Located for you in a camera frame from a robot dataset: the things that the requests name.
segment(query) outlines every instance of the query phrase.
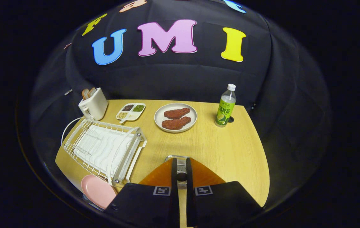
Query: bottle label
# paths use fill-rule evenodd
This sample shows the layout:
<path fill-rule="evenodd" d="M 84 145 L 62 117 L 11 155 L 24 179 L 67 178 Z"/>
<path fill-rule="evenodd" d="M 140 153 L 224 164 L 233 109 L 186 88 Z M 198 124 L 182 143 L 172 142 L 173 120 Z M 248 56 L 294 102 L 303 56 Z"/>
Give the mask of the bottle label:
<path fill-rule="evenodd" d="M 225 126 L 229 121 L 229 117 L 231 117 L 234 106 L 235 103 L 228 103 L 221 99 L 218 112 L 216 113 L 216 123 Z"/>

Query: pink plate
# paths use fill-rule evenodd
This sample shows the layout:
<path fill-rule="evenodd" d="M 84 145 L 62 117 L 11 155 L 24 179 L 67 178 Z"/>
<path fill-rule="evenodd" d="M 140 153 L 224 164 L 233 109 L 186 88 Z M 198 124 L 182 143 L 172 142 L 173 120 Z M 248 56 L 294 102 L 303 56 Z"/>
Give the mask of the pink plate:
<path fill-rule="evenodd" d="M 95 205 L 106 209 L 117 195 L 115 189 L 95 175 L 87 175 L 82 179 L 83 193 Z"/>

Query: blue letter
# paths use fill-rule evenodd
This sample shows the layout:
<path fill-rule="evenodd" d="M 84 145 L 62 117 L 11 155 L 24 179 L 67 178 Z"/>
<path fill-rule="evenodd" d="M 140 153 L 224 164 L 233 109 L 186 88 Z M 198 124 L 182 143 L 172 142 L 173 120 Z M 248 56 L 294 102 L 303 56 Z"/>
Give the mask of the blue letter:
<path fill-rule="evenodd" d="M 126 29 L 121 29 L 111 33 L 111 37 L 114 38 L 114 51 L 109 56 L 106 56 L 104 53 L 104 41 L 107 39 L 106 37 L 100 38 L 93 43 L 94 60 L 98 65 L 110 64 L 121 56 L 124 48 L 122 36 L 126 31 Z"/>
<path fill-rule="evenodd" d="M 241 13 L 246 13 L 246 11 L 242 10 L 242 9 L 239 9 L 239 7 L 242 7 L 232 1 L 229 1 L 229 0 L 223 0 L 229 7 L 231 7 L 232 9 L 236 10 L 236 11 L 239 11 Z"/>

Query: white dish rack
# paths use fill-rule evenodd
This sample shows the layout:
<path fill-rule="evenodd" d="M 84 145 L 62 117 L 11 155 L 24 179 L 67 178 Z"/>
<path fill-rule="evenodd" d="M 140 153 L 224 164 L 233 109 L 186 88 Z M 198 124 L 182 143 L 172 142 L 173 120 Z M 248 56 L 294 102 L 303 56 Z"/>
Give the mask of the white dish rack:
<path fill-rule="evenodd" d="M 83 119 L 63 148 L 83 168 L 112 186 L 123 187 L 123 182 L 130 182 L 135 162 L 146 143 L 139 127 Z"/>

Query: yellow letter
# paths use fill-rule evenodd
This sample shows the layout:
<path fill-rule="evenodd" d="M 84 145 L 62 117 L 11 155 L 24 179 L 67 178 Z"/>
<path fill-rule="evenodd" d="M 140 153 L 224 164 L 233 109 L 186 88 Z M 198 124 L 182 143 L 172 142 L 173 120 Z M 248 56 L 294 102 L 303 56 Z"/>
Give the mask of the yellow letter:
<path fill-rule="evenodd" d="M 142 6 L 143 4 L 146 4 L 146 3 L 147 3 L 146 0 L 138 0 L 133 3 L 129 3 L 120 10 L 120 13 L 127 11 L 128 9 L 131 9 L 134 7 Z"/>
<path fill-rule="evenodd" d="M 225 51 L 221 53 L 221 57 L 235 62 L 242 62 L 243 56 L 240 54 L 242 50 L 242 39 L 246 37 L 245 33 L 234 28 L 223 28 L 227 33 L 227 46 Z"/>
<path fill-rule="evenodd" d="M 100 20 L 105 17 L 107 14 L 104 14 L 103 16 L 99 17 L 98 19 L 95 19 L 93 20 L 92 22 L 90 22 L 88 25 L 87 25 L 87 28 L 86 30 L 83 32 L 82 36 L 84 36 L 87 32 L 90 32 L 91 30 L 93 30 L 93 25 L 96 25 L 100 22 Z"/>

